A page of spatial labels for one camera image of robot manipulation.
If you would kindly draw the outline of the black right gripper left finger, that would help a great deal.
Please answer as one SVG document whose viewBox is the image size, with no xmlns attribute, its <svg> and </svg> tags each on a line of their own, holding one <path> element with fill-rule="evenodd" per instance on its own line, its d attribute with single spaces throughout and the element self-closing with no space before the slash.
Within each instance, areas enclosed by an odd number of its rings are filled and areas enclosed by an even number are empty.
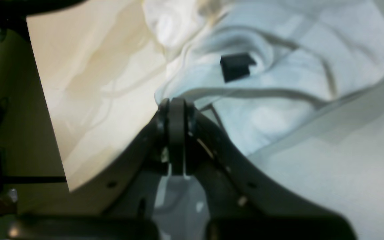
<svg viewBox="0 0 384 240">
<path fill-rule="evenodd" d="M 162 176 L 179 173 L 179 99 L 150 122 L 101 173 L 42 212 L 21 215 L 9 240 L 158 240 L 151 220 Z"/>
</svg>

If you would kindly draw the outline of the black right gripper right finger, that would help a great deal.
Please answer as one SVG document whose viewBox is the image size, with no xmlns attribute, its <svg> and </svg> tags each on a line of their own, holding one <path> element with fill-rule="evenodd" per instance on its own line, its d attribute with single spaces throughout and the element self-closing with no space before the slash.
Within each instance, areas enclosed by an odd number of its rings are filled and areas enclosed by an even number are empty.
<svg viewBox="0 0 384 240">
<path fill-rule="evenodd" d="M 206 240 L 355 240 L 348 221 L 258 170 L 213 122 L 179 98 L 182 173 L 207 195 Z"/>
</svg>

